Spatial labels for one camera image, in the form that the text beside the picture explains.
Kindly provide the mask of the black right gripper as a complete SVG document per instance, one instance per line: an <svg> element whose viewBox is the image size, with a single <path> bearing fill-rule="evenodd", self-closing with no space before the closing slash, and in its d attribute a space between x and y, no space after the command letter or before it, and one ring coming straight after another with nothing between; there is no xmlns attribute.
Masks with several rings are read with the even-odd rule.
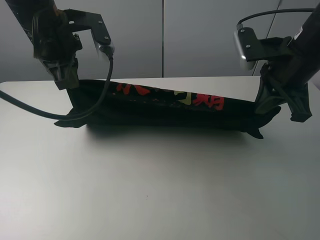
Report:
<svg viewBox="0 0 320 240"><path fill-rule="evenodd" d="M255 114L266 114L283 100L291 111L290 120L305 122L311 116L308 81L310 56L292 55L265 63L260 71L260 84L254 102Z"/></svg>

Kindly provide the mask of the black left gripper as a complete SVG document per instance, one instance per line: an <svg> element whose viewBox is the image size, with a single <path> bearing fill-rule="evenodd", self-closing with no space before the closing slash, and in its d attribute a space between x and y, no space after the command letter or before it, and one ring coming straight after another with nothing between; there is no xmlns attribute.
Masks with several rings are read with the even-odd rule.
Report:
<svg viewBox="0 0 320 240"><path fill-rule="evenodd" d="M59 90L79 87L76 52L82 44L79 36L73 34L75 13L73 9L31 12L33 57L42 63Z"/></svg>

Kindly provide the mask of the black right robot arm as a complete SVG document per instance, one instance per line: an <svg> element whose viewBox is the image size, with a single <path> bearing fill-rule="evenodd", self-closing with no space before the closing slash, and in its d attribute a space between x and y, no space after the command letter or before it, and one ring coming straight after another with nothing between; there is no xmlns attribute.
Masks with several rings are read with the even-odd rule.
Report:
<svg viewBox="0 0 320 240"><path fill-rule="evenodd" d="M312 116L308 81L320 69L320 8L301 26L287 44L291 56L266 62L260 70L255 113L264 115L288 104L293 122L303 123Z"/></svg>

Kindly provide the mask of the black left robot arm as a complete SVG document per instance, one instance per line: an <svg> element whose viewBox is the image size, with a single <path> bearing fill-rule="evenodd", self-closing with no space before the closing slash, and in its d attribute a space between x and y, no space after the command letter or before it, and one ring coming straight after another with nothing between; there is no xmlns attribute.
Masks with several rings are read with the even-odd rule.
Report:
<svg viewBox="0 0 320 240"><path fill-rule="evenodd" d="M79 87L76 52L82 49L67 14L53 0L7 0L33 45L33 57L53 77L59 90Z"/></svg>

